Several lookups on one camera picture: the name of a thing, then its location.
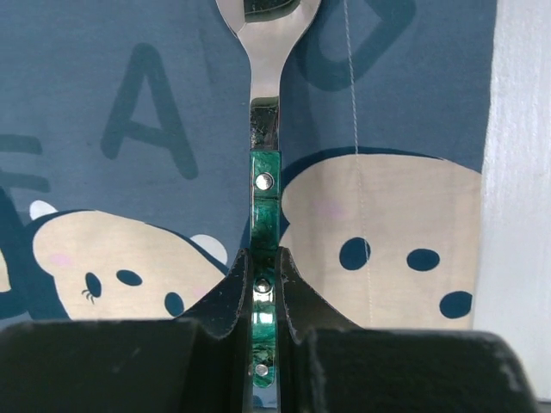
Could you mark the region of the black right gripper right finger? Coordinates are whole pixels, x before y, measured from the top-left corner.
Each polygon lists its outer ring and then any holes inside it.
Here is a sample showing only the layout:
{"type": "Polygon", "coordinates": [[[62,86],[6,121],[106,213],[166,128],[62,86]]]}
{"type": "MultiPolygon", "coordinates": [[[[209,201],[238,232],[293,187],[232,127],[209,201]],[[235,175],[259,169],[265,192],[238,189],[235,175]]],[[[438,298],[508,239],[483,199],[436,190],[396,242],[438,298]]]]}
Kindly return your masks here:
{"type": "Polygon", "coordinates": [[[533,412],[516,355],[479,331],[367,330],[275,259],[283,412],[533,412]]]}

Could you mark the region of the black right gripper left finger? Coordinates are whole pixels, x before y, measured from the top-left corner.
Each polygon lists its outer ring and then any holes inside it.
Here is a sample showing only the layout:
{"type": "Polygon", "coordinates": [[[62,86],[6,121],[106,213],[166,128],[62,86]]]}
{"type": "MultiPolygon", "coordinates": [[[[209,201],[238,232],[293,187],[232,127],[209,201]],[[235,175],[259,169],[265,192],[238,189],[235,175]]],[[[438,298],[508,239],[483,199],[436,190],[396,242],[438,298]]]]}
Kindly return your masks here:
{"type": "Polygon", "coordinates": [[[249,412],[252,259],[172,320],[26,322],[1,335],[4,412],[249,412]]]}

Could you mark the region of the green handled spoon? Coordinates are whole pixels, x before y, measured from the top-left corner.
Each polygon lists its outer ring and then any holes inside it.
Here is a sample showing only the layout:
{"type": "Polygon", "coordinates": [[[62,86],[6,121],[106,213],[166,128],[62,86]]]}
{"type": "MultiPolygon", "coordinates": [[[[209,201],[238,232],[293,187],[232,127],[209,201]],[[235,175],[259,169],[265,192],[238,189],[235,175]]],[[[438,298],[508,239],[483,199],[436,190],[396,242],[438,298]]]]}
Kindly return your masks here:
{"type": "Polygon", "coordinates": [[[280,242],[281,171],[280,92],[283,68],[309,29],[318,0],[217,3],[226,25],[249,59],[250,87],[250,242],[252,258],[252,383],[275,385],[276,251],[280,242]]]}

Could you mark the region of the blue cartoon placemat cloth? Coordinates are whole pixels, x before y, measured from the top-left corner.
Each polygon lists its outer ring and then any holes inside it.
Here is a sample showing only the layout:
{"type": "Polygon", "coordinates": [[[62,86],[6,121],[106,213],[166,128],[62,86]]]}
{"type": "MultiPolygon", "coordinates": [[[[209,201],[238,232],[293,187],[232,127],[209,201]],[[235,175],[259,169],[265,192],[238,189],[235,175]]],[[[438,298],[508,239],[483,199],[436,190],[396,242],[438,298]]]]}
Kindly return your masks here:
{"type": "MultiPolygon", "coordinates": [[[[365,327],[466,329],[494,1],[324,1],[282,78],[282,245],[365,327]]],[[[172,317],[247,245],[213,1],[1,4],[1,323],[172,317]]]]}

